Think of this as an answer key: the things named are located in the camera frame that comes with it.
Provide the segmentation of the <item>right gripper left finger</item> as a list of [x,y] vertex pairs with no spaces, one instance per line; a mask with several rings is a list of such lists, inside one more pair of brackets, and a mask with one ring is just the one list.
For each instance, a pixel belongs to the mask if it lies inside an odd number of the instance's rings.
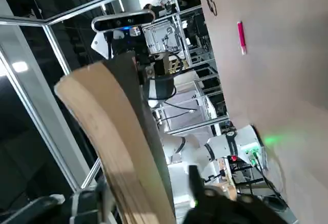
[[105,209],[106,183],[84,188],[65,198],[62,194],[39,197],[25,206],[1,214],[1,223],[112,223]]

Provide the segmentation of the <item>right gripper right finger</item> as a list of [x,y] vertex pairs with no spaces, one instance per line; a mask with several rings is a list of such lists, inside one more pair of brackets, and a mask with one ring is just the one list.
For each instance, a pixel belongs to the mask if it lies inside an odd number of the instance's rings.
[[231,200],[219,187],[205,185],[196,165],[189,166],[189,187],[196,205],[183,223],[286,223],[258,197],[241,194]]

